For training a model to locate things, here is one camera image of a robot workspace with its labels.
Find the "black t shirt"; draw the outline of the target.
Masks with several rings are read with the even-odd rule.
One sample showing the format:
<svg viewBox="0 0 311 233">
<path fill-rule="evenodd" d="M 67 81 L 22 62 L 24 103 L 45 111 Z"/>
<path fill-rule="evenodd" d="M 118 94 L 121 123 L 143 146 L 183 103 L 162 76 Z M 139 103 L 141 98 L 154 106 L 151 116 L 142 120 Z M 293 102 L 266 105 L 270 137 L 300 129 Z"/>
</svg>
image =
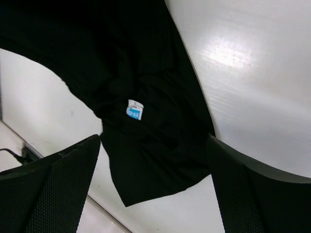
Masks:
<svg viewBox="0 0 311 233">
<path fill-rule="evenodd" d="M 214 127 L 163 0 L 3 0 L 0 47 L 47 67 L 102 121 L 125 206 L 210 174 Z"/>
</svg>

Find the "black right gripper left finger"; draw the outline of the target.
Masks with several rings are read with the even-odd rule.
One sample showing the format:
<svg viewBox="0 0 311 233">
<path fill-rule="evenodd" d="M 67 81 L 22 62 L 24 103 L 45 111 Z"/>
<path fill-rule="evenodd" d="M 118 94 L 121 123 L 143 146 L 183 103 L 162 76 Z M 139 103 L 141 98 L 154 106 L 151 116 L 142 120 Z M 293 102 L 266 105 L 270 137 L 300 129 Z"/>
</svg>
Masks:
<svg viewBox="0 0 311 233">
<path fill-rule="evenodd" d="M 2 171 L 0 231 L 76 232 L 100 145 L 95 134 L 52 155 Z"/>
</svg>

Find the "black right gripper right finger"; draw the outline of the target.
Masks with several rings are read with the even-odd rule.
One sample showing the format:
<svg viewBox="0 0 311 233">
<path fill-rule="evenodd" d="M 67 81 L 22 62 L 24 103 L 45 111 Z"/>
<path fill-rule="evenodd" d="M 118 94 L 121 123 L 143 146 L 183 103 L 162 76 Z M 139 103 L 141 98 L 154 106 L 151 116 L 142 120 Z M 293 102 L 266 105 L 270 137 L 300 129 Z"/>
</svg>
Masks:
<svg viewBox="0 0 311 233">
<path fill-rule="evenodd" d="M 253 159 L 214 136 L 208 164 L 227 233 L 309 233 L 311 180 Z"/>
</svg>

